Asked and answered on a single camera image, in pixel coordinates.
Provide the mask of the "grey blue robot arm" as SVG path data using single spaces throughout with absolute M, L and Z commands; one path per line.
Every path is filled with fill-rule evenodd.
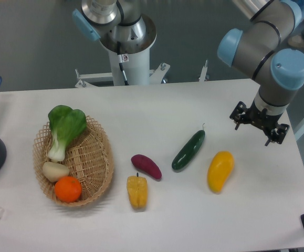
M 264 133 L 267 143 L 282 144 L 289 125 L 278 121 L 304 84 L 304 53 L 275 49 L 302 21 L 293 1 L 234 1 L 251 21 L 247 31 L 231 29 L 221 40 L 217 55 L 259 89 L 250 107 L 239 102 L 230 115 L 236 126 L 250 124 Z

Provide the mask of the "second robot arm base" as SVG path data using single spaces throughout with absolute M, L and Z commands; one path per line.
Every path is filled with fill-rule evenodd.
M 156 27 L 140 1 L 82 1 L 72 12 L 78 30 L 116 54 L 136 54 L 153 46 Z

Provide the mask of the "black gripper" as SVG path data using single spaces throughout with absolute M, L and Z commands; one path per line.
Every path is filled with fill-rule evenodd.
M 258 129 L 264 131 L 265 136 L 268 140 L 265 146 L 270 143 L 282 144 L 285 136 L 287 135 L 290 125 L 279 124 L 279 115 L 269 115 L 267 109 L 260 111 L 253 101 L 250 108 L 247 109 L 246 105 L 240 101 L 235 109 L 230 114 L 229 118 L 235 123 L 235 130 L 238 130 L 241 124 L 251 124 Z

